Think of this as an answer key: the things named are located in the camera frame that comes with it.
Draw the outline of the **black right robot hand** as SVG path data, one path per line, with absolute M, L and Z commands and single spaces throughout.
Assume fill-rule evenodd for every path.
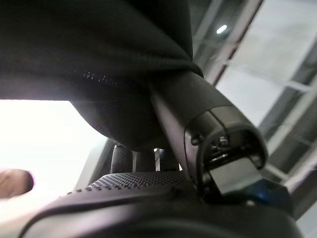
M 123 173 L 70 192 L 22 238 L 299 238 L 287 189 L 266 180 L 259 131 L 193 73 L 150 83 L 180 172 Z

